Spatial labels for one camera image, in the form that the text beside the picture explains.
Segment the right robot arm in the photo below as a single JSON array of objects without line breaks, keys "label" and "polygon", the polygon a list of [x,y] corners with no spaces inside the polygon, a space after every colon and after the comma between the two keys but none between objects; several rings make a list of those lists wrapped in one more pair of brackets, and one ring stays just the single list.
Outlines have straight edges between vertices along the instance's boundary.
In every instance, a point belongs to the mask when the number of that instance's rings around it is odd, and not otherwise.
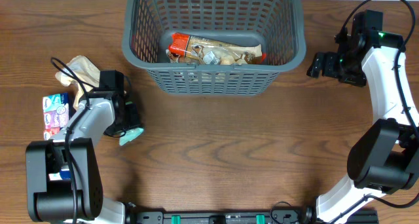
[{"label": "right robot arm", "polygon": [[373,124],[351,148],[346,175],[317,197],[300,223],[347,223],[362,207],[418,180],[418,110],[405,71],[405,41],[374,29],[340,32],[337,52],[318,53],[308,75],[369,86]]}]

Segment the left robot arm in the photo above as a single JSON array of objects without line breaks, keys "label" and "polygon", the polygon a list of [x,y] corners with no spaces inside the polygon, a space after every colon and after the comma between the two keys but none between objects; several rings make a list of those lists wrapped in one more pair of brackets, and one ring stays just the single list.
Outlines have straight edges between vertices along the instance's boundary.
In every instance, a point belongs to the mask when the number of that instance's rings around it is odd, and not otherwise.
[{"label": "left robot arm", "polygon": [[123,90],[97,88],[58,134],[26,148],[27,210],[35,222],[136,223],[133,206],[104,197],[95,146],[124,122]]}]

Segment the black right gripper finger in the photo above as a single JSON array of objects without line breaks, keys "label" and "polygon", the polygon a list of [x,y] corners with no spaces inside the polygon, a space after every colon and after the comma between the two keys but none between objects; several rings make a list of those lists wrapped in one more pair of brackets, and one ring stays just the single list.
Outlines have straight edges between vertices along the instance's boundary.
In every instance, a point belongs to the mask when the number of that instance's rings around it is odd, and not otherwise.
[{"label": "black right gripper finger", "polygon": [[339,78],[337,70],[338,54],[335,52],[326,52],[323,58],[323,72],[324,77]]},{"label": "black right gripper finger", "polygon": [[323,70],[323,61],[325,54],[323,52],[317,52],[314,56],[312,64],[308,68],[306,75],[311,78],[318,78],[320,72]]}]

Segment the white brown cookie bag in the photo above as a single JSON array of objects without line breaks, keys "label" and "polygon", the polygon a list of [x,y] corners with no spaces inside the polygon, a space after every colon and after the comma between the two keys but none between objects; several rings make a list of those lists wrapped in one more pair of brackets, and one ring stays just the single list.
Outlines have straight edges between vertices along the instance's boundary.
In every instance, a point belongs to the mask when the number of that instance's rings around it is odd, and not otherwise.
[{"label": "white brown cookie bag", "polygon": [[173,64],[183,63],[183,61],[184,61],[184,57],[182,57],[178,54],[172,53],[168,49],[166,50],[166,55],[169,58],[170,62],[173,63]]}]

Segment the orange gold biscuit packet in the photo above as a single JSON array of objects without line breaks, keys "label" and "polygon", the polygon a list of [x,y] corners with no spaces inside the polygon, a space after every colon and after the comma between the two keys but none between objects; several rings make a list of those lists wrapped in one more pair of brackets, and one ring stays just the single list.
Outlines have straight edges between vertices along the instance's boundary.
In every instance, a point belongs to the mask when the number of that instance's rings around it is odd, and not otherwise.
[{"label": "orange gold biscuit packet", "polygon": [[231,43],[226,43],[222,41],[216,41],[213,39],[206,39],[203,37],[198,37],[195,35],[189,35],[184,33],[174,33],[172,34],[172,43],[168,45],[168,50],[172,53],[178,54],[184,57],[183,63],[185,64],[201,64],[198,60],[191,59],[186,57],[188,50],[192,45],[210,45],[217,47],[240,47]]}]

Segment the teal flushable wipes packet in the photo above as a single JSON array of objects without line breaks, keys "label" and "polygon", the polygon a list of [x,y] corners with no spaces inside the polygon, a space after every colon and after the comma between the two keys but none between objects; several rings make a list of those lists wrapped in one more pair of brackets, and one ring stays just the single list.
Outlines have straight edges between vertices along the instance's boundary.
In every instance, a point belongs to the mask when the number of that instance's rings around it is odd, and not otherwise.
[{"label": "teal flushable wipes packet", "polygon": [[129,129],[125,135],[121,136],[119,138],[119,145],[123,146],[125,144],[127,144],[128,142],[131,142],[133,140],[135,140],[136,138],[138,138],[140,135],[142,135],[142,133],[144,132],[143,128],[133,128],[133,129]]}]

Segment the Kleenex tissue multipack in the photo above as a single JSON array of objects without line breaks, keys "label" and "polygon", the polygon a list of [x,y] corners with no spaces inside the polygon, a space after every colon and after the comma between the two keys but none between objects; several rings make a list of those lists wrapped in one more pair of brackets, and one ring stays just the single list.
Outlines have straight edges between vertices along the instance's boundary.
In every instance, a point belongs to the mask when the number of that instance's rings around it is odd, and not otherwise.
[{"label": "Kleenex tissue multipack", "polygon": [[49,140],[57,134],[68,122],[71,116],[68,93],[44,96],[42,99],[45,130],[44,140]]}]

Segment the grey plastic lattice basket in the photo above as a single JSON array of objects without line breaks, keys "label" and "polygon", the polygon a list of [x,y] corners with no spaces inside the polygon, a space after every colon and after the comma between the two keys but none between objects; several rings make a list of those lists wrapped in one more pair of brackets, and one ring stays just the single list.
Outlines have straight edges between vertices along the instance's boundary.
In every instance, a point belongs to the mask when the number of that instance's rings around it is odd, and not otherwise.
[{"label": "grey plastic lattice basket", "polygon": [[[259,64],[173,63],[174,33],[260,46]],[[122,51],[169,94],[254,96],[306,54],[301,0],[128,0]]]}]

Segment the white brown snack bag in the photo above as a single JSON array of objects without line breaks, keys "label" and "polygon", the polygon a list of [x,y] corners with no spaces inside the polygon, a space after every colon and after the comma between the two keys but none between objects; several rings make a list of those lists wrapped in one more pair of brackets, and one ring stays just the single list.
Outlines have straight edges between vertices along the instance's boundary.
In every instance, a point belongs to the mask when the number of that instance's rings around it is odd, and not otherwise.
[{"label": "white brown snack bag", "polygon": [[261,45],[255,47],[217,47],[210,45],[192,45],[186,57],[198,60],[206,65],[260,64],[266,54]]}]

